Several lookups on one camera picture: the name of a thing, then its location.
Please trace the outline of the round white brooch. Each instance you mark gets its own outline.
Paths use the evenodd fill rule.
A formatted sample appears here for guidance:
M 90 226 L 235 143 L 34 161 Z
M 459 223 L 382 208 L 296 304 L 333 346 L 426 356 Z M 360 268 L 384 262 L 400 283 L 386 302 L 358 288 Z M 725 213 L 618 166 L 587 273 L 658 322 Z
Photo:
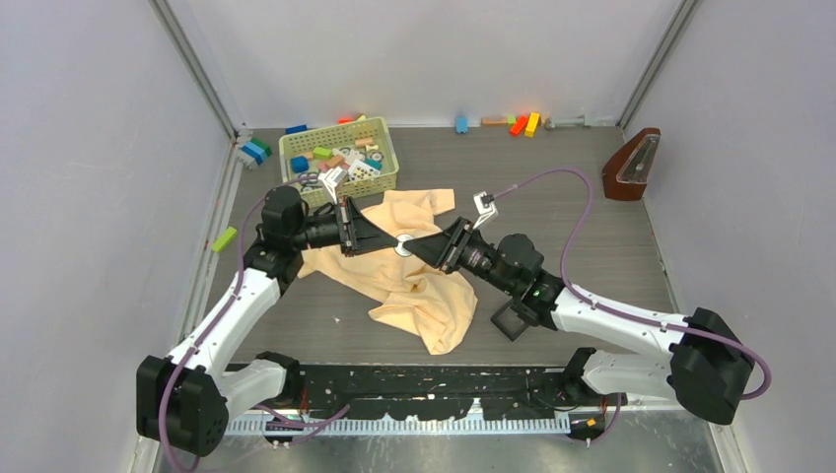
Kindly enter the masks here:
M 401 257 L 409 257 L 412 252 L 405 246 L 409 241 L 413 240 L 413 236 L 409 234 L 401 234 L 396 237 L 397 245 L 394 251 Z

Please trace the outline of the cream yellow garment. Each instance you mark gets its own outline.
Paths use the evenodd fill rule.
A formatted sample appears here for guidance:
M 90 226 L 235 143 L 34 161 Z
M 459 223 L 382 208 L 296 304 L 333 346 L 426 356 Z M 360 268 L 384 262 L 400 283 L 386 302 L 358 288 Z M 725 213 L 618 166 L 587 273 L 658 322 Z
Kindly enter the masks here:
M 388 190 L 382 203 L 363 214 L 393 237 L 425 237 L 440 230 L 435 217 L 454 208 L 449 188 Z M 345 257 L 332 246 L 307 250 L 303 258 L 300 278 L 319 272 L 379 302 L 369 317 L 418 336 L 431 355 L 454 350 L 471 326 L 478 298 L 459 273 L 445 274 L 391 248 Z

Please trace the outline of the black square frame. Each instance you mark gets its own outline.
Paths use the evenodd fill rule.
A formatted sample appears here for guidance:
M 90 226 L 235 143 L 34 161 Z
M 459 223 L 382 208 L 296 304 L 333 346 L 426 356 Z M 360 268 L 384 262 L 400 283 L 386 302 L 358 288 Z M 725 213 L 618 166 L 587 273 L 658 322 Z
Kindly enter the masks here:
M 516 341 L 529 328 L 529 324 L 514 311 L 512 301 L 503 304 L 490 321 L 511 342 Z

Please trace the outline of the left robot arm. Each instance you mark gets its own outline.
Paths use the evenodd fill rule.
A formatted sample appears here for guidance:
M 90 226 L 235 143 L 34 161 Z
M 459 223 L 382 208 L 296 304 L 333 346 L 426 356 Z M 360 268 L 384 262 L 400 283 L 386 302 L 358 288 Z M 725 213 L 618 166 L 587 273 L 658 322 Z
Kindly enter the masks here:
M 351 257 L 398 244 L 350 197 L 311 211 L 297 188 L 282 185 L 256 207 L 256 238 L 243 250 L 225 295 L 166 356 L 148 356 L 138 367 L 137 432 L 168 449 L 205 457 L 239 415 L 266 402 L 289 408 L 301 399 L 300 364 L 288 356 L 263 352 L 236 372 L 226 369 L 256 322 L 297 278 L 304 251 L 331 248 Z

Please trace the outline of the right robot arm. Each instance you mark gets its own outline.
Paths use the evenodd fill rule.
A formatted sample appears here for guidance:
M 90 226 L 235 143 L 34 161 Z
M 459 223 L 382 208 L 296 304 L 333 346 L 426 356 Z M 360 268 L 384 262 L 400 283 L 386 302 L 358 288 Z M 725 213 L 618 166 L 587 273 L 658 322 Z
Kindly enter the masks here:
M 465 219 L 402 246 L 435 269 L 467 271 L 510 296 L 517 321 L 496 314 L 494 323 L 511 340 L 542 326 L 623 348 L 621 354 L 592 347 L 574 353 L 560 374 L 570 402 L 633 393 L 674 400 L 707 422 L 732 422 L 755 360 L 715 312 L 663 313 L 600 298 L 544 270 L 542 254 L 526 235 L 494 245 Z

